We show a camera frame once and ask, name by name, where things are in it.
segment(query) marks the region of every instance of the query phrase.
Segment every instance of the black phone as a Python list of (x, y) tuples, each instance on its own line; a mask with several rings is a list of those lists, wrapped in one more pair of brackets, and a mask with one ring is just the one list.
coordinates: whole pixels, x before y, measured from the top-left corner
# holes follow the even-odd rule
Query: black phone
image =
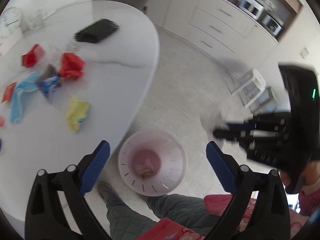
[(79, 42), (98, 43), (112, 35), (119, 29), (119, 25), (108, 19), (100, 19), (85, 27), (74, 35)]

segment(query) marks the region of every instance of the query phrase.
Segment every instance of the small red box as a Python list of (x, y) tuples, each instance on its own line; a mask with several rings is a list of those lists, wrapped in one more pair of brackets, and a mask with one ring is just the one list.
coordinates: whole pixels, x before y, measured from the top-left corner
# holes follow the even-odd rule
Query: small red box
[(33, 67), (43, 56), (44, 50), (39, 44), (36, 44), (26, 55), (22, 56), (22, 66)]
[(15, 83), (12, 83), (10, 84), (9, 86), (7, 86), (5, 88), (5, 91), (3, 93), (3, 97), (2, 97), (2, 103), (5, 102), (5, 101), (10, 101), (11, 98), (12, 98), (12, 94), (13, 94), (13, 91), (14, 91), (14, 88), (16, 86), (16, 82)]

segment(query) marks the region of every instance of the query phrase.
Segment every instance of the clock face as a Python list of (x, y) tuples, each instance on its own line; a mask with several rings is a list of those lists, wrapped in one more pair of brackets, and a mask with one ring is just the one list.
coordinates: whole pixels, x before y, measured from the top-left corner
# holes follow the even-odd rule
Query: clock face
[(22, 23), (22, 11), (18, 7), (10, 7), (0, 16), (0, 46)]

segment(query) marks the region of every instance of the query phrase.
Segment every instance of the white cabinet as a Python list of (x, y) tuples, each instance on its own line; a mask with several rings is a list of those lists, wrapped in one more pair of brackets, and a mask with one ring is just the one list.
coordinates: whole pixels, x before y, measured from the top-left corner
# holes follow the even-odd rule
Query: white cabinet
[(186, 40), (241, 76), (278, 46), (258, 22), (226, 0), (199, 0)]
[(239, 44), (245, 41), (245, 38), (229, 25), (200, 9), (196, 10), (190, 23), (220, 41), (233, 52), (236, 52)]
[(189, 21), (198, 0), (172, 0), (164, 23), (164, 29), (187, 39)]
[(251, 67), (257, 68), (270, 55), (278, 43), (260, 25), (255, 24), (244, 44), (239, 46), (237, 54)]
[(197, 7), (229, 25), (244, 37), (254, 26), (250, 16), (226, 0), (200, 0)]
[(214, 57), (216, 60), (223, 62), (225, 58), (234, 56), (234, 52), (231, 49), (193, 25), (189, 25), (188, 33), (188, 41), (190, 43), (211, 57)]

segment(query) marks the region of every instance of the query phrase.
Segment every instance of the blue cloth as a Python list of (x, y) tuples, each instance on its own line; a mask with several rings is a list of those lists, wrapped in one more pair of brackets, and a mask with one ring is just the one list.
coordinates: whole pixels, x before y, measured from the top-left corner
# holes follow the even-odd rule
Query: blue cloth
[(57, 74), (51, 75), (49, 78), (37, 82), (36, 85), (38, 86), (39, 90), (42, 91), (44, 96), (47, 98), (50, 104), (52, 104), (52, 96), (53, 93), (61, 87), (60, 85), (60, 78)]
[(30, 73), (24, 80), (16, 85), (11, 98), (10, 122), (20, 123), (23, 116), (21, 97), (24, 92), (33, 92), (38, 89), (36, 81), (39, 79), (37, 72)]

